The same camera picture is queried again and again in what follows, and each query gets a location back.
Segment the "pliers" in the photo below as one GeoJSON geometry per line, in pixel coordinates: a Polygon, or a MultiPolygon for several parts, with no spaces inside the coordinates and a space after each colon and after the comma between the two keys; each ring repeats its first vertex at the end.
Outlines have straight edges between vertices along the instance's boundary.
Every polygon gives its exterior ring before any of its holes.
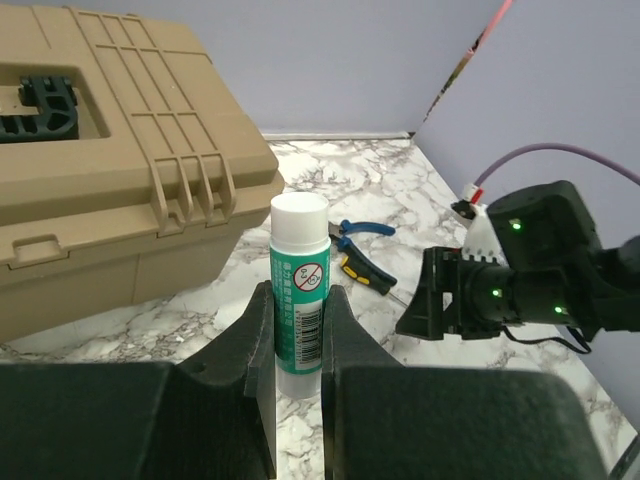
{"type": "Polygon", "coordinates": [[[351,223],[349,220],[343,220],[340,225],[329,223],[331,240],[338,247],[339,252],[346,254],[340,263],[340,269],[354,280],[374,289],[380,295],[389,294],[389,296],[406,307],[402,300],[389,293],[389,290],[398,283],[398,280],[377,267],[348,237],[348,235],[358,232],[378,233],[390,237],[396,233],[396,229],[389,225],[374,222],[351,223]]]}

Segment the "white marble surface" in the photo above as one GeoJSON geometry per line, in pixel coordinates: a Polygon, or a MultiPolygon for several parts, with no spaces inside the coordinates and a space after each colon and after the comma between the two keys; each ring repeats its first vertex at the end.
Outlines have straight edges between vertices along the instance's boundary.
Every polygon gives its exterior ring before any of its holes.
{"type": "MultiPolygon", "coordinates": [[[[409,140],[274,143],[288,187],[322,193],[331,219],[391,224],[391,238],[360,234],[358,246],[398,278],[396,294],[408,301],[420,272],[422,249],[458,246],[465,230],[451,215],[453,193],[409,140]]],[[[213,284],[172,298],[108,312],[0,346],[0,361],[180,361],[195,353],[243,312],[255,284],[269,278],[268,221],[246,232],[213,284]]],[[[522,346],[505,338],[422,342],[393,333],[401,307],[353,283],[337,270],[332,282],[347,288],[354,313],[368,332],[407,364],[510,368],[552,372],[576,391],[605,464],[612,467],[635,430],[576,355],[556,344],[522,346]]],[[[530,326],[520,337],[555,334],[530,326]]],[[[323,478],[319,398],[278,399],[280,479],[323,478]]]]}

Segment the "white cap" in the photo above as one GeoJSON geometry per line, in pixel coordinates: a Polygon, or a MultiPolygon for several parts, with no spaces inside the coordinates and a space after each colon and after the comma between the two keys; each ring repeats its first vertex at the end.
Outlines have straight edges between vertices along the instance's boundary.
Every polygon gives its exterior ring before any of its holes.
{"type": "Polygon", "coordinates": [[[283,252],[313,253],[329,237],[329,201],[311,192],[283,193],[271,200],[271,242],[283,252]]]}
{"type": "Polygon", "coordinates": [[[320,393],[322,369],[304,375],[294,375],[276,367],[276,386],[292,400],[304,400],[320,393]]]}

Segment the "tan plastic toolbox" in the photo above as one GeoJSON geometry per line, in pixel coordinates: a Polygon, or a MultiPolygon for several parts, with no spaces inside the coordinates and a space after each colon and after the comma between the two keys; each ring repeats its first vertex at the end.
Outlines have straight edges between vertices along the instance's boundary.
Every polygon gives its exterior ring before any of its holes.
{"type": "Polygon", "coordinates": [[[214,280],[283,189],[186,26],[72,8],[0,5],[0,166],[0,342],[214,280]]]}

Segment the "purple cable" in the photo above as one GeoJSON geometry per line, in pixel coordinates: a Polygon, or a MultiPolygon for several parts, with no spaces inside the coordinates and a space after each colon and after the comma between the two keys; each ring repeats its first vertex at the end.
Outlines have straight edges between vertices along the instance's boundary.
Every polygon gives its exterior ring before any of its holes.
{"type": "Polygon", "coordinates": [[[640,186],[640,175],[632,172],[628,168],[623,167],[622,165],[617,164],[613,160],[609,160],[607,157],[603,157],[597,153],[592,152],[591,150],[587,150],[586,148],[576,147],[573,145],[567,145],[564,143],[534,143],[532,145],[526,145],[524,147],[516,148],[512,152],[507,153],[503,157],[499,158],[493,164],[489,166],[484,172],[480,174],[478,179],[474,182],[476,187],[479,187],[487,178],[491,176],[493,172],[495,172],[502,165],[507,163],[509,160],[513,160],[520,155],[529,152],[535,152],[538,150],[562,150],[563,152],[575,153],[576,155],[581,155],[586,157],[594,162],[599,163],[600,165],[604,165],[605,167],[609,167],[614,172],[618,172],[620,175],[628,178],[636,185],[640,186]]]}

